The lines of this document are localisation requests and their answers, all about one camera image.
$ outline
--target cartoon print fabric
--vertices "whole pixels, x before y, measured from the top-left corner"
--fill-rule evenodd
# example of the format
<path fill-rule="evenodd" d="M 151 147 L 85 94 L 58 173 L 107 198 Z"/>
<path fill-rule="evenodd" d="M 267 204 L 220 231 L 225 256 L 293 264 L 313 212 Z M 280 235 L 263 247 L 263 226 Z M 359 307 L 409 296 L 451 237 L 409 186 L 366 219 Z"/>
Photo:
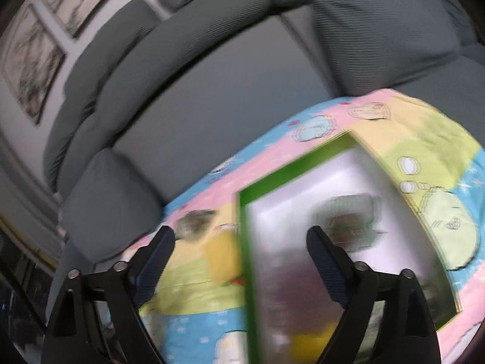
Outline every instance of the cartoon print fabric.
<path fill-rule="evenodd" d="M 240 342 L 246 329 L 243 281 L 234 249 L 237 193 L 343 131 L 350 131 L 388 173 L 449 270 L 462 313 L 438 332 L 442 357 L 484 318 L 485 308 L 475 301 L 485 296 L 485 278 L 477 277 L 485 275 L 485 151 L 432 106 L 384 89 L 324 102 L 288 118 L 167 205 L 164 223 L 176 229 L 181 221 L 181 239 L 154 299 L 141 311 L 145 319 L 153 310 L 162 314 L 159 346 L 167 362 L 247 362 Z M 193 211 L 202 219 L 193 218 Z M 124 258 L 149 240 L 132 246 Z M 227 255 L 219 259 L 223 251 Z M 215 271 L 222 263 L 227 274 Z M 218 313 L 240 316 L 226 324 Z M 205 351 L 197 360 L 200 351 L 192 355 L 188 341 Z"/>

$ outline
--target screw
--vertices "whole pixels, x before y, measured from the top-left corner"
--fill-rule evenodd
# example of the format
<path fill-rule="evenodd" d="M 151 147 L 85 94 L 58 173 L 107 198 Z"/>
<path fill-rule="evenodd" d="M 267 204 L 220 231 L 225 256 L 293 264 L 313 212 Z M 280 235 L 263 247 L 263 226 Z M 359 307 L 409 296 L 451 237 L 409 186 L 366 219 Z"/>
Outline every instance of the screw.
<path fill-rule="evenodd" d="M 113 265 L 113 269 L 116 272 L 123 271 L 128 267 L 128 263 L 126 261 L 118 261 L 115 265 Z"/>
<path fill-rule="evenodd" d="M 405 278 L 412 279 L 414 276 L 414 272 L 411 271 L 410 269 L 405 268 L 403 269 L 403 275 Z"/>
<path fill-rule="evenodd" d="M 67 277 L 69 279 L 75 279 L 79 276 L 79 270 L 78 269 L 71 269 L 68 274 L 67 274 Z"/>
<path fill-rule="evenodd" d="M 357 271 L 367 271 L 369 269 L 369 266 L 363 261 L 356 261 L 355 263 L 353 263 L 353 266 L 356 268 Z"/>

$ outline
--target cartoon character print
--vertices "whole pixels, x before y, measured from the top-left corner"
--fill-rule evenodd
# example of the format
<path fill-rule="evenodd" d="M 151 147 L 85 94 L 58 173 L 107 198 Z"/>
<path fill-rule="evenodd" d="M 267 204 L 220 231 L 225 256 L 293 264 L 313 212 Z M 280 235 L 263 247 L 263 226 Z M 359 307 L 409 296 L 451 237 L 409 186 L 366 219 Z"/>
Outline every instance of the cartoon character print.
<path fill-rule="evenodd" d="M 198 241 L 207 231 L 216 211 L 190 211 L 181 217 L 175 226 L 175 237 L 187 241 Z"/>
<path fill-rule="evenodd" d="M 402 156 L 397 160 L 399 171 L 404 175 L 418 175 L 421 170 L 420 163 L 414 157 Z M 404 180 L 399 184 L 399 189 L 405 194 L 414 194 L 418 190 L 430 190 L 431 185 L 426 182 L 415 182 L 413 180 Z"/>
<path fill-rule="evenodd" d="M 387 120 L 391 118 L 389 107 L 380 102 L 368 102 L 363 106 L 350 108 L 349 114 L 361 120 Z"/>
<path fill-rule="evenodd" d="M 447 269 L 465 267 L 475 256 L 479 231 L 460 198 L 436 187 L 425 195 L 420 214 L 440 247 Z"/>
<path fill-rule="evenodd" d="M 248 364 L 248 362 L 246 332 L 227 332 L 217 341 L 213 364 Z"/>
<path fill-rule="evenodd" d="M 331 116 L 314 116 L 300 124 L 293 132 L 293 137 L 298 142 L 311 141 L 330 134 L 335 127 L 335 120 Z"/>

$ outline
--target wall molding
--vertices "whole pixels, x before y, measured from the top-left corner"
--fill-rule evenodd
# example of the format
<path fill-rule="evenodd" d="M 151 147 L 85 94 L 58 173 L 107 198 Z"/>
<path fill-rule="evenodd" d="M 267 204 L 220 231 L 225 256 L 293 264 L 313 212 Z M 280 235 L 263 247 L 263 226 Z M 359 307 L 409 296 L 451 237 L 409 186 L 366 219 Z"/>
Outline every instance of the wall molding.
<path fill-rule="evenodd" d="M 51 268 L 62 254 L 58 211 L 54 196 L 26 170 L 0 131 L 0 214 L 8 230 L 19 232 L 17 238 L 25 241 L 20 249 Z"/>

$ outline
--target wall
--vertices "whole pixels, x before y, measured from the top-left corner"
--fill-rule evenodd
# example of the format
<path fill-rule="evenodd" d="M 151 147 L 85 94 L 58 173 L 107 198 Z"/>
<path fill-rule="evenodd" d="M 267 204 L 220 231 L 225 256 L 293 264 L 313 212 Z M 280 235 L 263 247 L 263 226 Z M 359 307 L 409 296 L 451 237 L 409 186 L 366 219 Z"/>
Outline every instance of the wall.
<path fill-rule="evenodd" d="M 64 101 L 64 82 L 84 48 L 93 39 L 97 31 L 106 21 L 112 17 L 117 10 L 130 0 L 108 0 L 97 14 L 85 27 L 79 38 L 76 40 L 62 28 L 56 17 L 48 10 L 42 0 L 26 0 L 23 7 L 32 4 L 41 21 L 50 33 L 57 40 L 59 46 L 66 53 L 56 79 L 53 82 L 48 99 L 45 101 L 44 110 L 38 126 L 34 126 L 30 118 L 20 108 L 17 100 L 11 94 L 9 87 L 0 76 L 0 130 L 3 132 L 7 142 L 17 153 L 19 159 L 30 171 L 30 173 L 44 186 L 47 187 L 42 173 L 42 154 L 47 143 L 50 129 L 54 119 Z M 156 0 L 147 0 L 160 17 L 166 19 L 169 16 L 167 10 L 157 4 Z M 15 28 L 16 18 L 13 19 L 9 28 L 0 38 L 2 47 L 2 57 L 0 63 L 6 55 L 6 47 L 9 45 L 11 29 Z"/>

